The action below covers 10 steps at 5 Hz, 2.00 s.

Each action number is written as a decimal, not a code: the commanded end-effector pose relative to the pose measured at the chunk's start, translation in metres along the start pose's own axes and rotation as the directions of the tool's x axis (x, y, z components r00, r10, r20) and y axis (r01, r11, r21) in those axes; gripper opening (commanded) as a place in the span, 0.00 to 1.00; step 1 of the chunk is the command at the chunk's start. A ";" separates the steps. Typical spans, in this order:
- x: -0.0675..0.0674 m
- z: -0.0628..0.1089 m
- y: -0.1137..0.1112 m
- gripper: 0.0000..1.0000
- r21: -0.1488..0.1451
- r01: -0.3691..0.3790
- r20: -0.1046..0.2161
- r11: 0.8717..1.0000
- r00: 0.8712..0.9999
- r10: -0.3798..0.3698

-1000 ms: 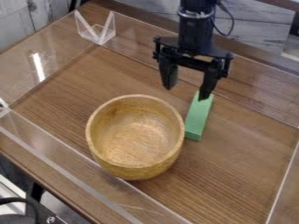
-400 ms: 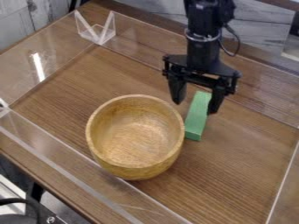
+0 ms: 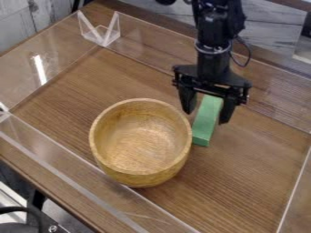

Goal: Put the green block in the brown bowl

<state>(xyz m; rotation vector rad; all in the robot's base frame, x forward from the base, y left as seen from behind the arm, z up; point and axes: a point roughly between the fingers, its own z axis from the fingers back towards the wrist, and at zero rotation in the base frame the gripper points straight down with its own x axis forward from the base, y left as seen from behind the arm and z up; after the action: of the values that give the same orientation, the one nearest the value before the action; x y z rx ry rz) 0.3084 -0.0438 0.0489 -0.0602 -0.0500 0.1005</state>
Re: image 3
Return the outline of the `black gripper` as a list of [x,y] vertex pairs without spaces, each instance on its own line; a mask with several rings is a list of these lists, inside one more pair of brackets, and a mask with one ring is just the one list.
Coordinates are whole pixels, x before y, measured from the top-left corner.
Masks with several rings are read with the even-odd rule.
[[251,81],[231,69],[217,76],[200,76],[196,65],[176,65],[172,71],[175,73],[172,84],[179,90],[184,113],[191,114],[196,108],[196,92],[221,97],[224,100],[219,124],[225,124],[235,112],[236,104],[248,102]]

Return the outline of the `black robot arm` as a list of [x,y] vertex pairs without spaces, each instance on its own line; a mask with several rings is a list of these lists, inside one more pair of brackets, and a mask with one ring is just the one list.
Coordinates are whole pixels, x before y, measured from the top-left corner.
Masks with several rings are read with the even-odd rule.
[[242,0],[183,0],[191,7],[196,26],[196,64],[172,67],[172,84],[179,90],[183,111],[191,114],[196,94],[208,94],[223,100],[219,123],[225,124],[236,106],[246,105],[251,81],[231,69],[234,40],[242,41],[246,28]]

